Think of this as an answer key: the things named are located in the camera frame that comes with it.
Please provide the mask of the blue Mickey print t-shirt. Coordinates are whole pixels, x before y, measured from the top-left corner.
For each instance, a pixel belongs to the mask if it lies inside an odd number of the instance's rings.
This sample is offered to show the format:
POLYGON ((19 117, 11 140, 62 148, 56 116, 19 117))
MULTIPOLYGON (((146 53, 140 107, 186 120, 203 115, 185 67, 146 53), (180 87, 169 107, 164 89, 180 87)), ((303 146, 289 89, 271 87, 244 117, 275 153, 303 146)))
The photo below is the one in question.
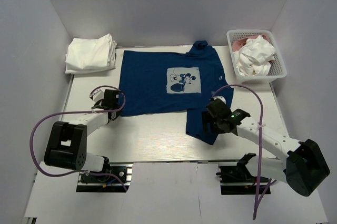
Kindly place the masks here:
POLYGON ((204 130, 202 114, 218 93, 231 105, 234 90, 227 86, 217 51, 197 41, 187 53, 123 53, 119 89, 126 96, 122 116, 186 111, 186 134, 213 145, 217 134, 204 130))

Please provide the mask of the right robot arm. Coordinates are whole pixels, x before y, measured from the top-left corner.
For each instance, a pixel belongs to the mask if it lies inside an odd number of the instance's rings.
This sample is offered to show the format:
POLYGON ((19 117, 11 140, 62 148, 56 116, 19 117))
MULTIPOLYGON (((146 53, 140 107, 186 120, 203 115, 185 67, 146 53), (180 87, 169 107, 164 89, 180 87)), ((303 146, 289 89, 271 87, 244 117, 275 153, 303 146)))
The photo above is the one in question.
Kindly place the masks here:
POLYGON ((241 109, 231 111, 223 98, 212 99, 202 112, 204 131, 232 133, 270 152, 273 157, 245 154, 234 166, 220 167, 217 173, 224 183, 250 182, 258 176, 284 182, 301 196, 308 197, 330 174, 318 144, 300 141, 261 126, 241 109))

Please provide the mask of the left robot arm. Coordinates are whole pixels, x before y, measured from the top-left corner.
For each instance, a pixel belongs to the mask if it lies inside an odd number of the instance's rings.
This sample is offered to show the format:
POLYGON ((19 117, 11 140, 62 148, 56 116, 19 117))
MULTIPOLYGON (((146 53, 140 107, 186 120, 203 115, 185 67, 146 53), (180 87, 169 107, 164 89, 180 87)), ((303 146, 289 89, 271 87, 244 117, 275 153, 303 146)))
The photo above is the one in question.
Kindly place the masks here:
POLYGON ((69 122, 55 122, 44 155, 45 164, 93 172, 99 181, 107 181, 111 176, 108 158, 87 152, 87 138, 121 114, 125 101, 120 104, 120 97, 125 97, 123 92, 106 89, 103 98, 95 102, 89 113, 69 122))

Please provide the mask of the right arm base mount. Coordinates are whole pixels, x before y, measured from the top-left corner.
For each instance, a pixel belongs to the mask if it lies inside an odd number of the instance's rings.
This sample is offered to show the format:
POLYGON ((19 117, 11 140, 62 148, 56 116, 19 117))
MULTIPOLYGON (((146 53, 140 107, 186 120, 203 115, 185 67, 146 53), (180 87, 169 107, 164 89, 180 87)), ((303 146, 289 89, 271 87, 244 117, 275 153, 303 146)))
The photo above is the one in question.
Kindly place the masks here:
POLYGON ((248 153, 234 165, 220 165, 216 173, 220 180, 221 195, 254 195, 257 179, 251 175, 246 165, 256 157, 248 153))

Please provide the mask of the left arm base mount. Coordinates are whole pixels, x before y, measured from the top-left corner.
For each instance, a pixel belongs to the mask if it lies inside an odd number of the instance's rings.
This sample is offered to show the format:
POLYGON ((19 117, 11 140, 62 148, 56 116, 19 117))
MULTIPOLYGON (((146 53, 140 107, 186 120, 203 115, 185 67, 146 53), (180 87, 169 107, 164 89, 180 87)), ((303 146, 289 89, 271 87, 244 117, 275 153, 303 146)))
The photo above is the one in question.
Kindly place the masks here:
POLYGON ((80 172, 76 192, 126 193, 131 183, 132 167, 132 163, 110 164, 110 169, 106 171, 111 175, 80 172))

